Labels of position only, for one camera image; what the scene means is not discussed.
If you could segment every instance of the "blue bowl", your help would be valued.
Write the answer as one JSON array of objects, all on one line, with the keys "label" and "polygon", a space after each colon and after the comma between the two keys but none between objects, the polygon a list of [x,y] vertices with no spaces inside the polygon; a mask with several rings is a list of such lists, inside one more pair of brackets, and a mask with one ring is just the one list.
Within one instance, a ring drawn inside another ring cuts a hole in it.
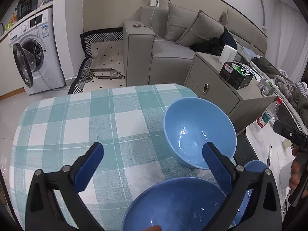
[{"label": "blue bowl", "polygon": [[122,231],[141,231],[159,225],[162,230],[201,231],[225,200],[213,183],[194,177],[174,178],[141,193],[127,209]]},{"label": "blue bowl", "polygon": [[224,156],[235,154],[236,134],[229,117],[201,98],[186,97],[170,104],[164,115],[164,133],[174,158],[184,166],[209,169],[202,157],[207,142]]},{"label": "blue bowl", "polygon": [[[244,167],[248,171],[259,172],[259,173],[263,172],[263,170],[267,168],[267,166],[263,162],[258,161],[258,160],[250,161]],[[249,189],[249,190],[246,191],[246,194],[244,196],[242,204],[241,204],[240,208],[238,209],[238,213],[236,214],[236,216],[234,218],[234,222],[235,222],[236,225],[238,225],[240,223],[240,221],[243,217],[243,214],[244,214],[246,207],[248,205],[252,191],[253,191],[252,189]]]}]

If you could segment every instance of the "cable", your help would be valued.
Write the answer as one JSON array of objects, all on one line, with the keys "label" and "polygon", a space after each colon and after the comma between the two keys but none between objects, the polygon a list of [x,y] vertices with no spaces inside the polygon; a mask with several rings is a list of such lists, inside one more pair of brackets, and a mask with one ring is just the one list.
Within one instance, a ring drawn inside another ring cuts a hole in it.
[{"label": "cable", "polygon": [[[35,42],[35,48],[34,48],[34,51],[33,51],[33,56],[34,56],[34,59],[35,59],[35,51],[36,51],[36,47],[37,47],[37,44],[38,44],[38,40],[39,40],[39,29],[38,29],[38,26],[37,26],[37,23],[36,23],[36,12],[37,12],[37,9],[38,8],[36,8],[36,10],[35,10],[35,13],[34,13],[34,22],[35,22],[35,27],[36,27],[36,42]],[[44,81],[44,83],[50,88],[50,89],[52,89],[52,90],[54,90],[54,91],[59,91],[59,90],[67,90],[67,88],[69,87],[67,84],[66,84],[66,82],[65,82],[65,85],[63,86],[63,87],[61,87],[61,88],[58,88],[58,89],[53,89],[53,88],[51,88],[48,84],[47,84],[47,82],[45,81],[45,79],[44,79],[44,77],[42,76],[42,74],[39,72],[39,70],[37,69],[37,67],[35,68],[35,70],[40,74],[40,76],[41,76],[41,78],[43,79],[43,81]]]},{"label": "cable", "polygon": [[[153,13],[152,13],[152,16],[151,16],[151,21],[150,21],[151,30],[152,30],[153,32],[154,32],[154,30],[152,29],[152,18],[153,18],[155,9],[156,9],[156,4],[155,4],[155,7],[154,7],[154,9],[153,9]],[[157,37],[159,37],[161,40],[164,40],[164,39],[161,38],[159,35],[157,35],[155,32],[154,32],[154,34],[155,34]]]}]

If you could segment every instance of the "drawer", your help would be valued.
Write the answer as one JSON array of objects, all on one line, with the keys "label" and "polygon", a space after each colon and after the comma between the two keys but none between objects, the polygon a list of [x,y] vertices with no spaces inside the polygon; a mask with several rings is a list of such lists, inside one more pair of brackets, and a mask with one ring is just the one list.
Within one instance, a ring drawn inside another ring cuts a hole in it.
[{"label": "drawer", "polygon": [[197,89],[192,80],[188,77],[185,83],[185,87],[190,88],[199,98],[204,99],[203,94]]},{"label": "drawer", "polygon": [[190,79],[203,97],[220,107],[227,115],[239,102],[238,97],[225,82],[198,56],[195,56],[187,81]]}]

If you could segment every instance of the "black box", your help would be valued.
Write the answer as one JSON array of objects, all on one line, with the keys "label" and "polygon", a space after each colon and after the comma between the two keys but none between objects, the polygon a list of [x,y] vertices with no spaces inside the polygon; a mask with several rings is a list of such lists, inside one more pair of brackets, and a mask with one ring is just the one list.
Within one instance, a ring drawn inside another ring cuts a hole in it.
[{"label": "black box", "polygon": [[219,73],[219,75],[225,79],[236,90],[244,88],[249,85],[250,81],[254,77],[253,75],[247,75],[244,77],[236,69],[232,67],[232,64],[239,65],[236,61],[226,61]]}]

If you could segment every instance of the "teal plaid tablecloth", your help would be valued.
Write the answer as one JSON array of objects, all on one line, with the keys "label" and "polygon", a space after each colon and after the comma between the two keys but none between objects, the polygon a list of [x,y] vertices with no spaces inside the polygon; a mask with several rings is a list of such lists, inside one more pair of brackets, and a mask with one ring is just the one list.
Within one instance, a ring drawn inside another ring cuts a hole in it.
[{"label": "teal plaid tablecloth", "polygon": [[[180,165],[163,132],[169,104],[196,97],[176,84],[147,85],[67,95],[32,103],[19,121],[10,164],[10,194],[24,226],[33,173],[60,170],[84,155],[93,142],[104,146],[104,159],[79,195],[106,230],[121,230],[125,211],[150,186],[174,177],[202,177],[210,171]],[[63,199],[57,199],[67,222],[76,226]]]}]

